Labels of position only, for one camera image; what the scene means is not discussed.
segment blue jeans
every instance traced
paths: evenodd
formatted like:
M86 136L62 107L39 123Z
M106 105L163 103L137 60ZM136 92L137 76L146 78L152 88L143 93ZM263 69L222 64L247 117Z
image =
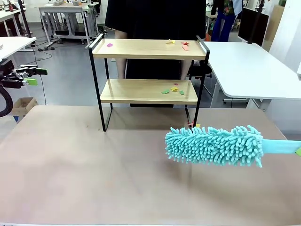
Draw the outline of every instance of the blue jeans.
M222 19L225 20L225 23L220 35ZM212 31L211 41L228 41L231 27L234 21L235 21L235 15L225 16L222 11L218 11L217 19Z

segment black shirt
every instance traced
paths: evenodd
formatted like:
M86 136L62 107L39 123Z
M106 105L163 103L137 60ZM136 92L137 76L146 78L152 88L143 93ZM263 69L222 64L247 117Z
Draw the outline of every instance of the black shirt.
M206 0L109 0L105 24L129 39L205 38ZM126 78L179 79L179 60L128 59Z

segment cardboard box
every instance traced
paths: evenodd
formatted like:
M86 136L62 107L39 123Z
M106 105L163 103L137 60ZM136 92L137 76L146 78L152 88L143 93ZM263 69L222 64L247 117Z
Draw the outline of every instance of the cardboard box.
M281 17L284 11L284 7L275 5L272 11L271 16L269 17L269 24L267 31L265 32L264 41L262 48L269 52L271 49L272 43L274 41L276 32L278 30Z
M13 116L25 116L38 102L33 97L23 97L18 99L14 105L11 114Z

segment black metal shelf frame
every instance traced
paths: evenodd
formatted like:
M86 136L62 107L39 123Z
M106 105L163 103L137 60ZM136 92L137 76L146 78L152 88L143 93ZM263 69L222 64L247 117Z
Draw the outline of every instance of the black metal shelf frame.
M100 34L95 41L88 47L89 50L89 56L90 56L90 61L91 61L91 66L92 66L92 73L93 73L93 78L94 78L94 84L95 84L95 90L96 90L96 96L97 96L97 102L98 102L98 107L99 107L99 112L100 112L100 118L102 120L102 126L103 126L103 131L106 132L109 126L109 122L110 122L110 118L112 115L112 110L113 110L113 104L110 103L110 113L106 119L106 121L104 120L104 116L103 116L103 108L102 108L102 102L100 99L100 92L99 92L99 87L98 87L98 80L97 80L97 73L96 73L96 68L95 68L95 62L94 62L94 57L93 57L93 50L94 48L97 46L97 44L104 38L104 34ZM208 65L208 61L209 61L209 55L210 55L210 50L209 48L206 46L206 44L203 42L203 40L200 39L199 36L197 36L197 40L198 43L200 44L200 46L204 49L204 51L206 52L206 57L204 61L201 61L201 64L204 64L204 66ZM108 60L107 58L104 59L104 65L105 65L105 72L106 72L106 76L107 79L110 78L109 76L109 68L108 68ZM198 92L198 101L197 101L197 106L196 106L196 112L194 115L194 121L193 121L193 126L196 126L197 123L197 118L198 118L198 111L199 111L199 106L201 103L201 98L202 98L202 92L203 92L203 87L204 87L204 82L205 82L205 77L206 77L206 72L205 70L199 75L201 77L201 84L200 84L200 89ZM191 123L190 121L190 115L188 112L188 106L185 105L185 112L187 115L187 121L188 124Z

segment white wall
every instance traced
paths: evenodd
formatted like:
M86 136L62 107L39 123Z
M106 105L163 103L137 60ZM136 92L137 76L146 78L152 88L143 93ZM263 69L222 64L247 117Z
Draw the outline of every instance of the white wall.
M48 4L48 0L24 0L27 3L26 6L26 19L29 23L38 23L40 22L40 13L38 6L43 6ZM100 16L97 18L97 23L104 24L105 16L107 13L108 0L102 0L100 8Z
M273 11L274 5L278 5L278 4L279 4L279 0L270 0L270 1L265 0L263 6L265 7L265 10L263 10L262 12L270 16Z
M300 8L300 0L287 0L270 49L270 54L295 72L297 72L301 62ZM273 100L266 113L282 132L301 134L301 101Z

